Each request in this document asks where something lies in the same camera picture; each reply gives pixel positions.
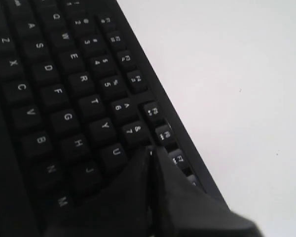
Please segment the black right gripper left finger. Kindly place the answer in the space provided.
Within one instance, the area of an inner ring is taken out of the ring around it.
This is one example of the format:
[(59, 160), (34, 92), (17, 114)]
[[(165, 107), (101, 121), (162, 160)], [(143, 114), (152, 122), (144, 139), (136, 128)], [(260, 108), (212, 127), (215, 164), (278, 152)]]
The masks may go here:
[(152, 147), (138, 148), (123, 171), (94, 198), (58, 214), (45, 237), (148, 236), (148, 168)]

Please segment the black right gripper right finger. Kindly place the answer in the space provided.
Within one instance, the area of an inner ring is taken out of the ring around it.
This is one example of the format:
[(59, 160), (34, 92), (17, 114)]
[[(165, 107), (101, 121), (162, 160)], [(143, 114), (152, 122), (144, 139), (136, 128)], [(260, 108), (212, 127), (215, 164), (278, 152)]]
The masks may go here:
[(259, 237), (257, 225), (193, 185), (154, 148), (155, 233), (158, 237)]

